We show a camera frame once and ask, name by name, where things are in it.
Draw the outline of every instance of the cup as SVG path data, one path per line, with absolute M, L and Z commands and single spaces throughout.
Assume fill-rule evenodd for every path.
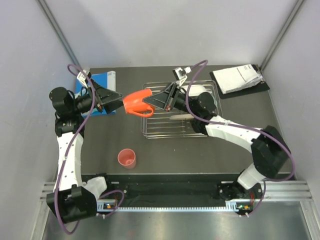
M 155 112 L 155 107 L 143 102 L 143 99 L 152 95 L 150 88 L 133 92 L 123 99 L 123 106 L 126 114 L 133 114 L 139 117 L 148 118 Z
M 133 169 L 136 166 L 136 154 L 132 149 L 125 148 L 118 154 L 118 162 L 126 169 Z

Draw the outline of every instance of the wall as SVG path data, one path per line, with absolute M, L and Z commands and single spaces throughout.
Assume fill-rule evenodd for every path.
M 320 211 L 320 1 L 307 0 L 264 71 L 285 139 Z
M 0 239 L 25 240 L 58 166 L 50 91 L 73 88 L 64 49 L 34 0 L 1 4 Z
M 295 0 L 46 0 L 83 67 L 261 64 Z

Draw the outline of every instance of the black clipboard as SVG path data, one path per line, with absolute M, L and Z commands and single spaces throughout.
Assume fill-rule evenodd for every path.
M 260 71 L 256 65 L 252 64 L 252 66 L 253 66 L 254 70 L 256 70 L 258 72 Z M 235 92 L 230 92 L 230 93 L 223 94 L 221 89 L 220 89 L 220 86 L 219 86 L 219 84 L 218 84 L 218 82 L 217 82 L 217 80 L 215 78 L 215 75 L 214 75 L 214 73 L 212 71 L 210 72 L 210 77 L 216 83 L 220 99 L 230 99 L 230 98 L 235 98 L 235 97 L 239 97 L 239 96 L 243 96 L 243 95 L 260 93 L 260 92 L 268 91 L 270 89 L 268 84 L 265 81 L 263 81 L 263 82 L 259 82 L 255 86 L 252 86 L 252 87 L 249 87 L 249 88 L 245 88 L 245 89 L 242 89 L 240 91 L 235 91 Z

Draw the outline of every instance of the pink cup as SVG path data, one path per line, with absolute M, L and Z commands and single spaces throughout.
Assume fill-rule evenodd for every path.
M 136 154 L 133 150 L 126 148 L 119 152 L 118 162 L 126 169 L 133 169 L 136 166 Z

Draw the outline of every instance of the dish rack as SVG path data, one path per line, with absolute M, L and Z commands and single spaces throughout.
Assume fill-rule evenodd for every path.
M 147 82 L 142 89 L 151 89 L 152 94 L 163 90 L 170 82 Z M 222 117 L 222 109 L 218 94 L 217 85 L 212 80 L 197 80 L 193 85 L 203 85 L 206 90 L 215 98 L 215 113 Z M 167 112 L 156 108 L 153 116 L 141 118 L 141 131 L 147 139 L 164 139 L 164 138 L 186 138 L 186 137 L 206 137 L 202 133 L 194 132 L 190 120 L 170 120 L 173 115 L 187 114 L 187 112 L 178 109 L 172 109 Z

